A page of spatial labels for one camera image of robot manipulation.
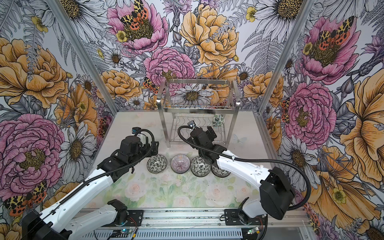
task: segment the wire rack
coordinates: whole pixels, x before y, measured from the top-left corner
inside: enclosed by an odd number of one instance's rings
[[[179,135],[177,134],[177,129],[180,126],[187,125],[190,121],[195,121],[195,123],[202,128],[206,128],[208,126],[212,126],[213,130],[215,131],[217,138],[215,139],[214,143],[219,144],[225,144],[225,125],[222,124],[219,127],[213,127],[213,117],[214,114],[198,114],[198,113],[175,113],[175,118],[172,122],[172,128],[171,128],[171,136],[170,136],[170,142],[183,142],[183,140],[180,139]],[[185,138],[189,138],[191,129],[184,128],[182,129],[181,135]]]
[[[189,84],[184,88],[180,88],[180,83]],[[187,125],[190,121],[195,121],[199,127],[206,128],[212,126],[217,138],[214,143],[229,145],[235,126],[237,114],[240,108],[240,94],[236,81],[228,81],[222,79],[168,79],[160,85],[157,95],[157,108],[159,110],[160,119],[166,139],[167,147],[170,147],[171,142],[182,142],[177,134],[177,129],[180,126]],[[220,99],[215,105],[204,105],[207,101],[195,101],[197,96],[210,97],[212,94],[218,96],[227,96],[226,99]],[[164,113],[172,113],[172,127],[170,132],[167,130],[167,125]],[[226,134],[224,122],[219,127],[213,126],[213,118],[215,114],[232,114],[232,119],[229,123],[229,131]],[[188,138],[191,130],[183,129],[181,134]]]

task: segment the flower bud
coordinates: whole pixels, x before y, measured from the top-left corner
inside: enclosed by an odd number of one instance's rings
[[[353,92],[354,85],[352,77],[349,77],[342,85],[341,85],[341,97],[345,98],[349,93]]]

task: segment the black cable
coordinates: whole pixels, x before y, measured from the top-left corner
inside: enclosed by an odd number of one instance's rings
[[[263,229],[263,234],[259,240],[263,240],[263,238],[265,237],[267,227],[268,227],[268,214],[265,215],[265,227]]]
[[[309,180],[309,178],[307,177],[307,175],[300,169],[298,168],[296,165],[292,164],[292,163],[289,163],[289,162],[285,162],[285,161],[281,161],[281,160],[276,160],[276,159],[243,159],[243,158],[238,158],[238,157],[235,157],[235,158],[232,158],[232,156],[229,156],[229,155],[226,155],[226,154],[222,154],[222,153],[219,153],[219,152],[215,152],[211,149],[208,149],[208,148],[205,148],[205,147],[202,147],[202,146],[199,146],[199,145],[196,145],[192,142],[188,142],[188,140],[183,137],[183,135],[181,134],[181,130],[183,128],[189,128],[189,129],[193,129],[193,127],[190,127],[190,126],[180,126],[178,129],[177,129],[177,134],[178,136],[186,143],[188,143],[189,145],[191,145],[192,147],[195,147],[195,148],[198,148],[198,149],[201,149],[203,151],[206,151],[206,152],[211,152],[211,153],[214,153],[214,154],[217,154],[219,156],[222,156],[222,157],[227,157],[227,158],[230,158],[230,159],[234,159],[236,161],[239,161],[239,162],[272,162],[272,163],[280,163],[280,164],[283,164],[283,165],[286,165],[286,166],[289,166],[293,169],[295,169],[296,171],[298,171],[304,178],[304,181],[307,185],[307,193],[305,194],[305,197],[304,199],[299,202],[298,204],[296,205],[293,205],[293,206],[290,206],[288,208],[288,211],[289,210],[294,210],[294,209],[298,209],[299,207],[302,207],[304,206],[304,204],[308,201],[308,199],[310,198],[310,195],[311,195],[311,191],[312,191],[312,188],[311,188],[311,182]]]
[[[97,237],[96,237],[96,233],[95,233],[95,230],[93,230],[93,234],[95,235],[95,238],[96,238],[96,240],[99,240],[99,239],[97,239]]]
[[[49,212],[49,214],[47,216],[45,216],[43,219],[41,219],[38,223],[36,223],[36,225],[34,225],[24,236],[22,236],[22,238],[20,240],[23,240],[37,225],[39,225],[45,218],[47,218],[49,215],[51,215],[52,213],[54,213],[63,203],[65,203],[66,201],[68,201],[71,197],[73,197],[76,193],[78,193],[81,189],[83,189],[85,186],[88,186],[90,182],[93,182],[101,177],[104,177],[104,176],[107,176],[107,175],[110,175],[111,173],[114,173],[114,172],[117,172],[117,171],[120,171],[120,170],[123,170],[125,168],[131,168],[133,166],[135,166],[136,164],[138,164],[139,162],[141,162],[144,158],[146,158],[151,152],[152,152],[152,149],[153,147],[155,146],[155,137],[153,136],[152,132],[147,130],[147,129],[141,129],[139,130],[135,136],[137,134],[139,134],[140,132],[147,132],[150,134],[151,138],[152,138],[152,144],[151,144],[151,147],[149,148],[149,150],[140,158],[138,159],[137,161],[135,162],[132,162],[130,164],[127,164],[127,165],[124,165],[122,167],[119,167],[119,168],[116,168],[115,170],[111,170],[109,172],[105,172],[105,173],[102,173],[100,175],[97,175],[95,177],[92,177],[90,179],[88,179],[87,181],[83,181],[83,184],[79,185],[72,193],[70,194],[67,194],[65,198],[63,198],[61,201],[59,201],[59,204],[57,205],[57,207],[53,210],[51,210]]]

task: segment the yellow flower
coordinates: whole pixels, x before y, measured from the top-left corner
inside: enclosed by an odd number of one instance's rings
[[[337,216],[336,226],[339,228],[345,229],[356,218],[361,218],[358,233],[364,233],[369,228],[369,220],[380,218],[380,211],[375,210],[376,205],[363,196],[367,193],[361,183],[353,181],[356,175],[353,163],[335,146],[322,146],[319,150],[320,164],[314,166],[314,170],[320,184],[317,189],[312,187],[308,200],[310,207],[330,221]]]
[[[340,136],[345,152],[353,158],[353,169],[364,182],[380,188],[384,181],[384,69],[362,83],[355,84],[354,104],[348,110],[356,114],[356,125],[348,135]]]
[[[36,16],[32,16],[31,20],[32,20],[33,24],[35,24],[37,30],[39,30],[41,32],[44,31],[46,33],[48,32],[48,28],[42,24],[41,18],[38,18]]]
[[[62,199],[79,184],[79,182],[70,182],[65,185],[61,185],[61,187],[56,190],[53,197],[44,202],[43,209],[46,209],[47,207],[50,207],[51,205],[55,204],[58,200]]]
[[[113,99],[122,97],[128,101],[142,94],[140,83],[123,71],[105,71],[101,74],[101,78]],[[99,89],[96,94],[99,98],[103,98]]]
[[[188,40],[185,45],[196,46],[200,51],[200,63],[224,66],[236,55],[239,33],[226,31],[214,37],[220,27],[225,26],[227,18],[218,15],[214,8],[200,4],[199,15],[188,12],[183,19],[180,34]]]
[[[248,7],[247,8],[247,15],[245,16],[245,18],[247,20],[249,20],[251,23],[254,22],[255,20],[255,13],[257,12],[256,8],[255,7]]]
[[[29,81],[28,58],[23,40],[0,38],[0,96],[10,96],[8,104],[14,104],[25,95],[34,96],[43,103],[43,108],[50,108],[57,98],[68,93],[67,73],[61,68],[56,58],[47,49],[37,46],[37,66]]]
[[[97,53],[98,53],[98,55],[99,55],[102,59],[104,59],[104,53],[101,51],[100,48],[97,49]]]
[[[219,68],[218,66],[208,66],[200,68],[200,71],[196,73],[196,76],[200,77],[203,75],[203,78],[208,79],[225,79],[228,81],[236,80],[237,83],[240,83],[240,77],[237,75],[237,68]]]
[[[14,223],[11,227],[7,223],[0,223],[0,239],[20,240],[22,238],[22,227]]]
[[[266,127],[268,129],[269,136],[272,139],[273,146],[275,147],[276,151],[279,150],[282,138],[280,118],[268,118],[266,121]]]
[[[126,33],[124,31],[118,31],[118,33],[116,33],[116,37],[119,40],[119,42],[122,42],[122,43],[128,40]]]
[[[89,98],[80,84],[76,85],[76,89],[71,91],[70,97],[60,98],[57,107],[54,110],[56,123],[58,125],[74,125],[77,131],[81,122],[88,124],[88,130],[96,136],[98,119],[96,113],[96,105]]]
[[[308,54],[310,53],[310,51],[312,50],[312,48],[313,48],[312,43],[311,43],[311,42],[307,43],[307,44],[304,46],[304,48],[303,48],[303,53],[304,53],[305,55],[308,55]]]
[[[257,98],[258,96],[263,96],[265,93],[266,88],[268,87],[269,81],[272,77],[272,71],[267,72],[266,74],[259,74],[258,76],[254,76],[250,79],[252,84],[248,84],[244,86],[244,97],[252,97]],[[277,85],[273,89],[273,93],[271,95],[271,98],[269,99],[269,102],[272,104],[274,108],[276,108],[281,99],[283,98],[283,83],[284,79],[280,75],[279,81],[277,82]]]
[[[338,188],[333,189],[332,199],[338,204],[345,204],[347,202],[346,197],[347,195],[343,190],[340,190]]]

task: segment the wall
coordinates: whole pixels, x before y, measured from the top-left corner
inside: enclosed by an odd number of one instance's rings
[[[0,1],[0,37],[0,236],[20,239],[87,176],[112,116],[45,2]]]
[[[311,181],[305,210],[317,238],[383,239],[384,2],[316,8],[263,115],[279,159]],[[285,170],[302,199],[304,179]]]

